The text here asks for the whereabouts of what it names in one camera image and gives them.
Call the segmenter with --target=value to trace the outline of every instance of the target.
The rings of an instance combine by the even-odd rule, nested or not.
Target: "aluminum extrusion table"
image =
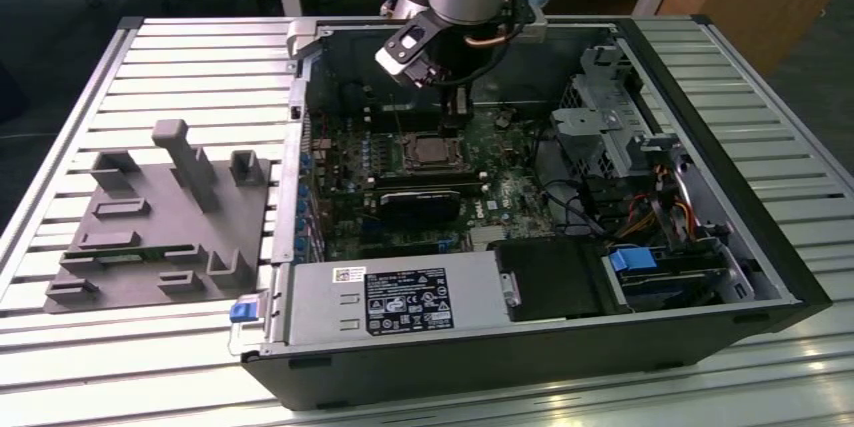
[[[231,301],[65,315],[48,280],[95,189],[96,152],[166,161],[150,128],[182,117],[211,160],[282,156],[288,19],[148,19],[116,32],[0,239],[0,423],[55,425],[757,425],[854,421],[851,177],[713,26],[639,26],[835,304],[698,365],[331,412],[291,412],[230,353]],[[657,110],[667,129],[667,119]],[[274,166],[259,286],[270,279]],[[252,341],[260,329],[244,330]]]

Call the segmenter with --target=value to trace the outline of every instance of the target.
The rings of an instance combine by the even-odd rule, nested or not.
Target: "metal bracket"
[[[284,35],[284,45],[288,48],[291,59],[302,60],[319,49],[316,40],[323,35],[318,34],[318,20],[312,18],[296,19],[288,26]]]
[[[538,6],[530,6],[531,13],[534,14],[534,22],[524,25],[522,32],[514,39],[514,42],[522,42],[524,44],[542,44],[546,41],[546,32],[549,30],[549,22],[546,20],[546,14],[543,9]]]

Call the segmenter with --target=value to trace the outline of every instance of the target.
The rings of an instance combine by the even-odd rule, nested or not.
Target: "white sticker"
[[[332,282],[364,282],[364,267],[338,267],[332,269]]]

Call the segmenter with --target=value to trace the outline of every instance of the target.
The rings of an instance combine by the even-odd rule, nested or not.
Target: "motherboard chip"
[[[447,162],[448,146],[444,143],[444,139],[439,137],[418,139],[415,143],[415,159],[424,164]]]
[[[459,139],[432,134],[408,134],[403,144],[407,170],[452,170],[463,162]]]

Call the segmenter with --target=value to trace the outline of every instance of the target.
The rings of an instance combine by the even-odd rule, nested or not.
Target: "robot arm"
[[[403,6],[395,9],[395,16],[407,18],[418,1],[399,2]],[[428,9],[391,36],[376,61],[394,77],[407,77],[418,87],[464,80],[490,60],[483,48],[500,44],[472,46],[466,38],[498,37],[503,6],[504,0],[428,0]]]

